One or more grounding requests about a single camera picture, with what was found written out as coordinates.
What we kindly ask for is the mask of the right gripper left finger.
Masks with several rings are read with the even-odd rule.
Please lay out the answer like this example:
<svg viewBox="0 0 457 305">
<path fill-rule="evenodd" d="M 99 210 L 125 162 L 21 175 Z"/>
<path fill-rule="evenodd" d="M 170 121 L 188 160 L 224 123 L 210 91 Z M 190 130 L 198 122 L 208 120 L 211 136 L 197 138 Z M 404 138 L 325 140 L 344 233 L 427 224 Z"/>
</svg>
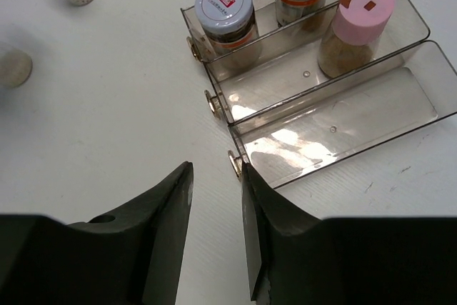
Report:
<svg viewBox="0 0 457 305">
<path fill-rule="evenodd" d="M 185 161 L 87 222 L 1 216 L 3 304 L 174 304 L 194 185 Z"/>
</svg>

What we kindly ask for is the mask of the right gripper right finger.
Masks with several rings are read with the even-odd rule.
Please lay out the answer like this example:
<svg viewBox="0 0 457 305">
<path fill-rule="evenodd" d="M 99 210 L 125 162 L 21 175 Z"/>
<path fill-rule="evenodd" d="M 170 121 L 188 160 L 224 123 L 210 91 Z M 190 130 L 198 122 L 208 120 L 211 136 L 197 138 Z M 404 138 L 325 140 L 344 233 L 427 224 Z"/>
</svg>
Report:
<svg viewBox="0 0 457 305">
<path fill-rule="evenodd" d="M 456 219 L 318 219 L 241 172 L 243 230 L 256 304 L 454 304 Z"/>
</svg>

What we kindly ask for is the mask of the pink lid spice bottle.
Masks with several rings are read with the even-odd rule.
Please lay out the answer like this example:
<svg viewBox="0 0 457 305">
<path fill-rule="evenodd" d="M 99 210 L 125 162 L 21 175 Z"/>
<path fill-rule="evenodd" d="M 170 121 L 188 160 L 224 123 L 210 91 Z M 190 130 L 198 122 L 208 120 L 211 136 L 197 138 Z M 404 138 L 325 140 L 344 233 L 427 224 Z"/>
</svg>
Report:
<svg viewBox="0 0 457 305">
<path fill-rule="evenodd" d="M 394 8 L 395 0 L 339 0 L 319 47 L 324 75 L 334 79 L 367 65 Z"/>
</svg>

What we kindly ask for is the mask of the yellow lid spice bottle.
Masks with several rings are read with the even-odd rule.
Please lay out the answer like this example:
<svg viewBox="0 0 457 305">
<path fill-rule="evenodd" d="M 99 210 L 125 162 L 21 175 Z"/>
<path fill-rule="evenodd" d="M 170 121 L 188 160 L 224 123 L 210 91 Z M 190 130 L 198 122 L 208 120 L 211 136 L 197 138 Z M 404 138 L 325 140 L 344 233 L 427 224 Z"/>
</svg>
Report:
<svg viewBox="0 0 457 305">
<path fill-rule="evenodd" d="M 21 86 L 30 77 L 32 69 L 33 61 L 27 53 L 1 42 L 1 86 Z"/>
</svg>

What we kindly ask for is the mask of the orange label sauce jar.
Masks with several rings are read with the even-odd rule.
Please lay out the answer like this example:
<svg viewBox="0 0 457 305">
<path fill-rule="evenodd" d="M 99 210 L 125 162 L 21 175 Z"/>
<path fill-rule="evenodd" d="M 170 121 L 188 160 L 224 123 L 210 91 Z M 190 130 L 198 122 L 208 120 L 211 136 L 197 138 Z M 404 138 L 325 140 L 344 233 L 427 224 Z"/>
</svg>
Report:
<svg viewBox="0 0 457 305">
<path fill-rule="evenodd" d="M 253 0 L 195 0 L 196 17 L 218 56 L 258 38 Z"/>
</svg>

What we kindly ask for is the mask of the middle clear organizer bin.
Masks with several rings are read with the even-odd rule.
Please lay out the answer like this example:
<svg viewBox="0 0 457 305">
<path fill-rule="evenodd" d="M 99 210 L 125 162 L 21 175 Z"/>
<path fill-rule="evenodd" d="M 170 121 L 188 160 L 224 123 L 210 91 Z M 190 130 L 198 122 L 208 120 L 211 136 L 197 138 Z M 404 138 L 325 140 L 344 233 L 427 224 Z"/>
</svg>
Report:
<svg viewBox="0 0 457 305">
<path fill-rule="evenodd" d="M 212 114 L 234 123 L 325 84 L 327 78 L 318 67 L 317 56 L 336 9 L 336 5 L 326 6 L 207 63 L 213 89 L 204 94 Z M 430 33 L 411 0 L 396 0 L 373 59 L 413 46 Z"/>
</svg>

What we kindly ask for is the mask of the right clear organizer bin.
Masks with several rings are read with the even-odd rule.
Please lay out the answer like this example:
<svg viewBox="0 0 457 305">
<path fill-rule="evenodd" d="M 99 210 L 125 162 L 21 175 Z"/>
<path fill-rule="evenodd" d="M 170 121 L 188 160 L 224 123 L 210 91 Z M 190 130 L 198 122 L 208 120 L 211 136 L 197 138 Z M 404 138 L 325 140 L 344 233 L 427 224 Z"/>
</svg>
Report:
<svg viewBox="0 0 457 305">
<path fill-rule="evenodd" d="M 317 86 L 233 126 L 272 188 L 456 114 L 456 69 L 435 41 Z"/>
</svg>

